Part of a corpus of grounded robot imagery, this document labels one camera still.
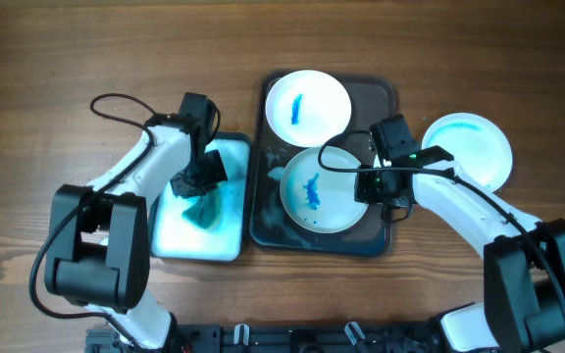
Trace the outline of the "green scrubbing sponge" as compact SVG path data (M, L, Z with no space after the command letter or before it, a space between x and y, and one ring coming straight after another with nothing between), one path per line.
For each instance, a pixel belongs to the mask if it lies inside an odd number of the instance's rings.
M221 206L220 191L214 189L198 196L195 203L184 210L181 215L194 227L211 230L220 222Z

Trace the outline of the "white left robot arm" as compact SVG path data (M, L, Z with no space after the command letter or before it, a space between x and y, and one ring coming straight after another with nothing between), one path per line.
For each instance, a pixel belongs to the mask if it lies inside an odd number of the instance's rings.
M170 187L194 199L183 211L210 229L227 180L219 152L207 151L221 120L207 96L184 94L177 112L152 112L139 142L105 175L86 186L65 184L54 194L49 234L29 275L29 296L43 314L59 319L101 318L122 352L188 352L176 317L147 290L148 212Z

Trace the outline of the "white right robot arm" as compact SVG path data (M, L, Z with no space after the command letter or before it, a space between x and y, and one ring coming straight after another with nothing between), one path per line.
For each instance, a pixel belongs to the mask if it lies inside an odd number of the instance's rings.
M565 220L544 222L500 199L511 173L504 133L472 113L449 114L417 142L402 116L369 128L377 152L355 196L414 205L443 219L484 261L484 300L439 319L452 352L535 352L565 341Z

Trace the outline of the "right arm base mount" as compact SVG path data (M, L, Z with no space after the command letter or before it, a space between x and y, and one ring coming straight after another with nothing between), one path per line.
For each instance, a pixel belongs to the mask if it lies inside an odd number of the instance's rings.
M453 308L437 317L444 352L475 353L500 352L485 316L484 303L471 303Z

